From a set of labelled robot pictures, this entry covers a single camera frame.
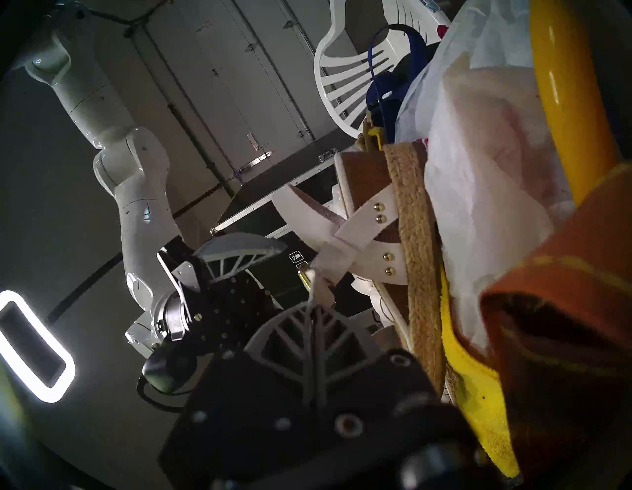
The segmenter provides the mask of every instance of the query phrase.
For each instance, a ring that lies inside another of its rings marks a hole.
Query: chair backrest
[[[319,42],[314,55],[314,78],[327,112],[349,136],[362,132],[366,110],[365,96],[371,85],[368,53],[345,58],[327,56],[325,50],[342,34],[346,21],[346,0],[331,0],[331,28]],[[389,24],[406,24],[417,30],[426,44],[440,40],[439,25],[450,21],[433,0],[382,0],[384,18]],[[392,70],[410,51],[406,34],[389,31],[386,39],[372,51],[374,73]]]

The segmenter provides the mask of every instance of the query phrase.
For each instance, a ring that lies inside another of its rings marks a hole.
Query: yellow pole
[[[566,1],[532,0],[531,45],[547,122],[579,205],[619,163],[588,35]]]

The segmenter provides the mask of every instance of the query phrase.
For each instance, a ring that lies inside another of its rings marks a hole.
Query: blue bag
[[[408,36],[410,43],[410,65],[408,68],[408,76],[405,80],[397,77],[391,71],[384,71],[377,76],[373,70],[373,43],[375,38],[384,30],[393,29],[403,31]],[[395,121],[399,113],[401,103],[406,96],[410,84],[421,73],[428,64],[428,55],[426,51],[426,43],[421,34],[410,26],[403,24],[390,24],[382,27],[375,33],[368,45],[368,68],[371,71],[373,83],[367,92],[367,107],[371,112],[371,118],[374,126],[384,128],[386,135],[385,143],[395,142]]]

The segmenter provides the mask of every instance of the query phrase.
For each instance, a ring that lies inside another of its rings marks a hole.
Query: orange towel
[[[615,168],[480,306],[527,480],[602,430],[632,378],[632,166]]]

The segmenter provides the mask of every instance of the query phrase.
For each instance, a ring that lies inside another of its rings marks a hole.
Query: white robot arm
[[[57,12],[19,64],[52,87],[79,130],[100,149],[94,172],[118,205],[126,282],[145,311],[127,338],[148,357],[149,346],[162,341],[152,319],[174,292],[156,258],[158,250],[180,234],[165,193],[169,158],[151,131],[136,126],[96,61],[93,46],[90,13],[70,4]],[[144,328],[150,325],[151,333]]]

